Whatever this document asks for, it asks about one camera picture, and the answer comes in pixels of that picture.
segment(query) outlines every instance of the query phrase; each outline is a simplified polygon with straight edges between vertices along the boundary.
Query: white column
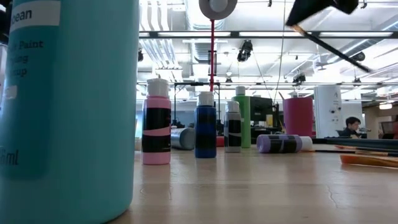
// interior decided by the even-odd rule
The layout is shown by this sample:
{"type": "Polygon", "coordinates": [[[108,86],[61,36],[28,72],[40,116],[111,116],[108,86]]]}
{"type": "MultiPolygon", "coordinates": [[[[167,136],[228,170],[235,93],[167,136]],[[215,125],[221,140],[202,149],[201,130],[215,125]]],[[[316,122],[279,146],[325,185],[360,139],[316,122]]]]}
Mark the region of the white column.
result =
{"type": "Polygon", "coordinates": [[[340,86],[317,86],[314,89],[314,97],[317,138],[337,137],[336,130],[344,128],[340,86]]]}

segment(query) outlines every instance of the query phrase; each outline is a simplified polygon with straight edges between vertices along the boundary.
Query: red pole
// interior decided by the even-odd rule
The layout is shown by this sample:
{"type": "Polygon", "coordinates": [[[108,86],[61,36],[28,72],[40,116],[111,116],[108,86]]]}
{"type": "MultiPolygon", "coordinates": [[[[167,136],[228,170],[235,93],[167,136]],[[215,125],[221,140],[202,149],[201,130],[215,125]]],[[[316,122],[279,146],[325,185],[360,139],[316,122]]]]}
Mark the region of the red pole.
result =
{"type": "Polygon", "coordinates": [[[213,91],[214,85],[214,19],[210,19],[211,22],[211,54],[210,54],[210,91],[213,91]]]}

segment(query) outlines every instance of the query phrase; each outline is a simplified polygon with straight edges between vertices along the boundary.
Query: black hair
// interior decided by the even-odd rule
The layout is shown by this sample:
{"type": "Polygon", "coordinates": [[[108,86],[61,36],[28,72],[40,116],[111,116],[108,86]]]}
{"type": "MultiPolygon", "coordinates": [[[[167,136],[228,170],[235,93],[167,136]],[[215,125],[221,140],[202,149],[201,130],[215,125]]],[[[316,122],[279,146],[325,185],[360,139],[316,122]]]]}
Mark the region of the black hair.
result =
{"type": "Polygon", "coordinates": [[[356,117],[349,117],[346,119],[346,126],[348,127],[349,124],[354,124],[355,122],[358,122],[361,124],[361,120],[356,118],[356,117]]]}

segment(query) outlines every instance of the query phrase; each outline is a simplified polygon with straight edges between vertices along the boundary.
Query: computer monitor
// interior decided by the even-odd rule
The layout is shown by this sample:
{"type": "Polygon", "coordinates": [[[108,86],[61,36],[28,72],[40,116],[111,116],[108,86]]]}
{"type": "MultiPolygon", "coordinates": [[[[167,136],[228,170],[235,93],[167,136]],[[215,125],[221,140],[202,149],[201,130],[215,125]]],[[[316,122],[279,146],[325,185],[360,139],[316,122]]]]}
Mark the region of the computer monitor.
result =
{"type": "Polygon", "coordinates": [[[250,96],[250,120],[266,121],[267,114],[273,114],[272,99],[250,96]]]}

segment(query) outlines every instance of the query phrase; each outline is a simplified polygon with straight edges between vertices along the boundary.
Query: wooden table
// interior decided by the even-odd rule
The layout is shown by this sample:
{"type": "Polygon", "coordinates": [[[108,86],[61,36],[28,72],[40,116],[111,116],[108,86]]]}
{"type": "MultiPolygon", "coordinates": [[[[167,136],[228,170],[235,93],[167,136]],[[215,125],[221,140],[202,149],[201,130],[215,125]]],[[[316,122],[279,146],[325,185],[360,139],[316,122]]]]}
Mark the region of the wooden table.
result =
{"type": "Polygon", "coordinates": [[[341,165],[338,154],[173,151],[169,166],[140,157],[131,207],[111,223],[398,223],[398,170],[341,165]]]}

